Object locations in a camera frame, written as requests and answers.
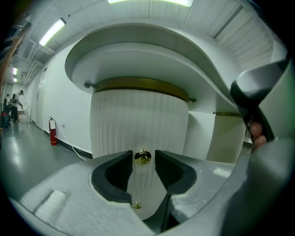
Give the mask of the white door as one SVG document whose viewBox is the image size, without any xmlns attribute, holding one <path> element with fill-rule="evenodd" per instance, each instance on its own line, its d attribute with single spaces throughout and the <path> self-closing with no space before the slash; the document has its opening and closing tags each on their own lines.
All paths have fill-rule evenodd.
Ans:
<svg viewBox="0 0 295 236">
<path fill-rule="evenodd" d="M 43 130 L 42 125 L 42 110 L 43 110 L 43 101 L 44 101 L 44 93 L 45 93 L 45 86 L 46 86 L 46 79 L 44 78 L 44 74 L 42 74 L 37 90 L 36 96 L 36 111 L 35 111 L 35 124 L 36 126 Z"/>
</svg>

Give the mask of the red fire extinguisher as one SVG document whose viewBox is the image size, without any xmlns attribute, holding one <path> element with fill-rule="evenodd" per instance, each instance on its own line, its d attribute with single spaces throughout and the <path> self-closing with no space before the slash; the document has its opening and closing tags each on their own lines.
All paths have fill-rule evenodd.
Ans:
<svg viewBox="0 0 295 236">
<path fill-rule="evenodd" d="M 52 117 L 49 117 L 49 137 L 52 146 L 57 145 L 57 136 L 56 136 L 56 122 Z"/>
</svg>

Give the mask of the person's right hand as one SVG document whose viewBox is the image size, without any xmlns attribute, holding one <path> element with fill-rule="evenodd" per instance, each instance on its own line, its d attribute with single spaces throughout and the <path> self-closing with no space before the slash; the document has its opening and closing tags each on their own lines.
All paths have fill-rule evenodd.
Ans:
<svg viewBox="0 0 295 236">
<path fill-rule="evenodd" d="M 262 145 L 267 143 L 266 137 L 262 134 L 262 126 L 256 121 L 252 121 L 250 124 L 250 133 L 253 137 L 254 148 L 258 149 Z"/>
</svg>

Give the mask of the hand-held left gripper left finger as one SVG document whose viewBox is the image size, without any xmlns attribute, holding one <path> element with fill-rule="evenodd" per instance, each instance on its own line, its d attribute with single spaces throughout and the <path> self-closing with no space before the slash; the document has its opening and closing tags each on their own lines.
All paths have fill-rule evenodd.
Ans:
<svg viewBox="0 0 295 236">
<path fill-rule="evenodd" d="M 131 206 L 132 152 L 68 165 L 11 204 L 41 236 L 154 236 Z"/>
</svg>

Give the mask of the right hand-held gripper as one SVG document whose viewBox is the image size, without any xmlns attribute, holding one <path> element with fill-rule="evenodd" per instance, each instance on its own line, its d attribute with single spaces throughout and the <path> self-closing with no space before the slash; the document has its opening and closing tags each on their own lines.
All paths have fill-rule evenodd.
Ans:
<svg viewBox="0 0 295 236">
<path fill-rule="evenodd" d="M 243 72 L 230 94 L 246 126 L 257 121 L 267 143 L 240 157 L 217 194 L 162 236 L 258 236 L 288 227 L 295 189 L 295 62 Z"/>
</svg>

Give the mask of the red round bag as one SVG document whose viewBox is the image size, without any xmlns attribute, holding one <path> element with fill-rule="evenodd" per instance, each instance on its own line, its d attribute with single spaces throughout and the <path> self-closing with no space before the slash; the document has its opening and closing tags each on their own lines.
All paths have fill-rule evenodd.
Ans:
<svg viewBox="0 0 295 236">
<path fill-rule="evenodd" d="M 11 116 L 8 112 L 2 111 L 0 114 L 0 127 L 8 128 L 11 126 Z"/>
</svg>

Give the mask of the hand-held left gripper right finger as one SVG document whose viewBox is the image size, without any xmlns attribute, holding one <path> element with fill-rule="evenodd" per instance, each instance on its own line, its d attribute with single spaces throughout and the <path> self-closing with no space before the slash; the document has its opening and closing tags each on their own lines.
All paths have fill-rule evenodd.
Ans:
<svg viewBox="0 0 295 236">
<path fill-rule="evenodd" d="M 167 191 L 161 232 L 197 214 L 217 194 L 233 169 L 234 164 L 157 150 L 155 170 Z"/>
</svg>

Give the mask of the white curved fluted cabinet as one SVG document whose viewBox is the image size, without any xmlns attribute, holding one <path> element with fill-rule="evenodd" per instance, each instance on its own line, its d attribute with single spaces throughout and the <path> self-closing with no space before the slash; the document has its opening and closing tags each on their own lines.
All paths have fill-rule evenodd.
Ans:
<svg viewBox="0 0 295 236">
<path fill-rule="evenodd" d="M 233 54 L 212 39 L 141 23 L 92 31 L 65 60 L 68 78 L 91 95 L 142 90 L 187 102 L 188 126 L 180 155 L 227 164 L 236 162 L 245 136 L 230 96 L 230 85 L 241 71 Z M 155 154 L 133 152 L 132 167 L 128 183 L 151 187 L 161 182 Z"/>
</svg>

